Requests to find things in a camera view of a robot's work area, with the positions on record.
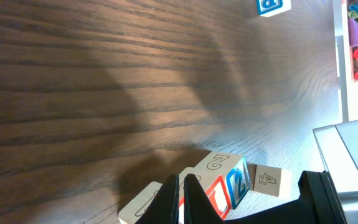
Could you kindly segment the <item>red letter A block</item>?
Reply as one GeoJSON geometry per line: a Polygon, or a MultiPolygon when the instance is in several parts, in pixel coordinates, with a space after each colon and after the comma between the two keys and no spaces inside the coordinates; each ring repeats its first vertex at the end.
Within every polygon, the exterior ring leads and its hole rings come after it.
{"type": "Polygon", "coordinates": [[[118,219],[121,224],[135,224],[145,213],[162,184],[151,182],[135,196],[119,213],[118,219]]]}

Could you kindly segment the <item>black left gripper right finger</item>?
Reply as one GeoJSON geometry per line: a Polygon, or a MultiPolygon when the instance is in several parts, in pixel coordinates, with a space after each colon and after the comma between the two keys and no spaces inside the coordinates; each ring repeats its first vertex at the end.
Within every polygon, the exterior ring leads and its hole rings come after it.
{"type": "Polygon", "coordinates": [[[224,224],[194,174],[184,179],[184,223],[224,224]]]}

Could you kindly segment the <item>blue number 2 block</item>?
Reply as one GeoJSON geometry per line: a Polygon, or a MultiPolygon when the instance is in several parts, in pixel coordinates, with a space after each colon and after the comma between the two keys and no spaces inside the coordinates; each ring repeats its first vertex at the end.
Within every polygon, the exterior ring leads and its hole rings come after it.
{"type": "Polygon", "coordinates": [[[248,167],[245,157],[241,154],[210,152],[195,168],[210,174],[222,175],[233,209],[238,207],[250,190],[248,167]]]}

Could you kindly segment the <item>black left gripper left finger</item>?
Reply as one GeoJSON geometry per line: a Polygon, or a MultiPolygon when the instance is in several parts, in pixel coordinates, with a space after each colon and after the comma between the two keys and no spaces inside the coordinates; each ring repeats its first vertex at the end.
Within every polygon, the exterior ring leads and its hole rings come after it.
{"type": "Polygon", "coordinates": [[[170,175],[136,224],[178,224],[179,176],[170,175]]]}

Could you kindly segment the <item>red letter I block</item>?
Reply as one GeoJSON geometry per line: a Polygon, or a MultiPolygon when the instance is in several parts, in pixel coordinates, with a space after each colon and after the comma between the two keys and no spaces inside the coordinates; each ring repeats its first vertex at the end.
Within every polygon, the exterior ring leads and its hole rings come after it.
{"type": "Polygon", "coordinates": [[[184,224],[184,178],[187,174],[194,174],[197,177],[215,211],[224,220],[231,209],[231,203],[222,175],[197,172],[193,167],[186,167],[179,174],[179,224],[184,224]]]}

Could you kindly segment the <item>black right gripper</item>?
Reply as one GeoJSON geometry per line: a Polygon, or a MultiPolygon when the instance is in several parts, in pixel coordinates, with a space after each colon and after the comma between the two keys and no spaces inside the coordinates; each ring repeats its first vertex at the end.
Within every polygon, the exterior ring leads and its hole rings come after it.
{"type": "Polygon", "coordinates": [[[346,224],[330,174],[304,171],[298,181],[297,200],[246,217],[227,220],[228,224],[346,224]]]}

